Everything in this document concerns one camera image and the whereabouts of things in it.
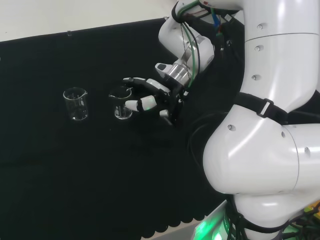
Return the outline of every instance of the glass beaker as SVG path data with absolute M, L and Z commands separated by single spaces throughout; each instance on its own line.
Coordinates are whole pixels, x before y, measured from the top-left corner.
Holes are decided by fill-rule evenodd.
M 88 117 L 86 90 L 72 87 L 64 91 L 63 97 L 69 117 L 74 121 L 82 121 Z
M 132 111 L 125 106 L 131 94 L 131 89 L 126 86 L 118 86 L 110 92 L 109 98 L 113 101 L 114 115 L 117 119 L 124 120 L 132 116 Z

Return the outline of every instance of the screw hole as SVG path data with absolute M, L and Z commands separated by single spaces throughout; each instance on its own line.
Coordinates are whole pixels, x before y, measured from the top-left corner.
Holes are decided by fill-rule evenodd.
M 262 79 L 262 77 L 261 77 L 260 75 L 253 75 L 253 76 L 251 77 L 251 79 L 252 79 L 252 80 L 255 80 L 255 81 L 259 81 L 259 80 Z
M 228 125 L 228 129 L 234 132 L 236 130 L 236 127 L 233 125 Z

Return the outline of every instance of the white robotic arm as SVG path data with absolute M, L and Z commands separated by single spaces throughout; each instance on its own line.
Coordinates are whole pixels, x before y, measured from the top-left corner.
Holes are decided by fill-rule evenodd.
M 320 125 L 281 125 L 263 116 L 272 105 L 289 113 L 314 94 L 319 75 L 319 0 L 200 0 L 243 10 L 245 73 L 240 92 L 265 100 L 254 112 L 235 104 L 206 144 L 211 185 L 235 195 L 239 213 L 265 228 L 283 225 L 320 199 Z M 227 233 L 222 226 L 222 239 Z M 278 232 L 246 229 L 251 240 Z
M 174 9 L 175 14 L 178 15 L 184 6 L 192 2 L 192 0 L 179 1 Z M 199 12 L 199 10 L 204 9 L 200 6 L 192 9 L 193 12 Z M 172 65 L 157 63 L 155 69 L 163 79 L 161 82 L 153 79 L 146 81 L 146 83 L 152 84 L 152 95 L 140 100 L 127 101 L 125 105 L 133 111 L 141 112 L 156 107 L 159 102 L 167 103 L 168 108 L 163 109 L 160 116 L 167 121 L 174 122 L 174 118 L 179 114 L 174 112 L 180 109 L 179 104 L 183 105 L 183 95 L 188 94 L 187 89 L 191 86 L 197 74 L 203 72 L 212 62 L 215 56 L 215 48 L 207 37 L 200 35 L 188 25 L 176 22 L 172 16 L 161 27 L 159 41 L 178 59 Z M 125 78 L 124 82 L 128 83 L 129 79 L 132 78 Z M 134 82 L 141 84 L 143 78 L 135 77 L 134 79 L 136 80 L 129 81 L 132 86 L 134 86 Z

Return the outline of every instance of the robot finger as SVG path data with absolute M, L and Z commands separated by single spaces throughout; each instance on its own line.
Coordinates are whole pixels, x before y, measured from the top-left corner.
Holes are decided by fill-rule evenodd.
M 157 101 L 154 96 L 150 95 L 140 98 L 139 100 L 126 101 L 125 106 L 132 111 L 144 112 L 156 107 Z
M 123 82 L 130 87 L 143 87 L 149 90 L 152 94 L 157 94 L 160 90 L 169 93 L 170 90 L 161 83 L 149 78 L 148 80 L 141 77 L 126 77 Z

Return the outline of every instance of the black fabric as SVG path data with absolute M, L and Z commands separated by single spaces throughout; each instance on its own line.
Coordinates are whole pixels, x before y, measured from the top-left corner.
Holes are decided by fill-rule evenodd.
M 159 81 L 155 65 L 176 61 L 158 41 L 164 21 L 0 43 L 1 239 L 137 240 L 201 220 L 224 200 L 187 154 L 185 136 L 199 116 L 231 108 L 243 78 L 237 60 L 221 61 L 216 47 L 178 128 L 157 112 L 122 122 L 112 111 L 108 95 L 123 78 Z M 211 24 L 193 27 L 215 43 Z M 68 119 L 70 87 L 88 92 L 87 122 Z M 197 134 L 198 159 L 212 131 Z
M 269 103 L 269 106 L 267 107 L 265 112 L 261 114 L 267 103 Z M 288 123 L 288 113 L 277 107 L 274 102 L 269 99 L 261 99 L 251 94 L 239 92 L 235 97 L 234 104 L 246 109 L 250 109 L 251 111 L 256 112 L 258 116 L 262 118 L 272 119 L 273 121 L 281 125 Z

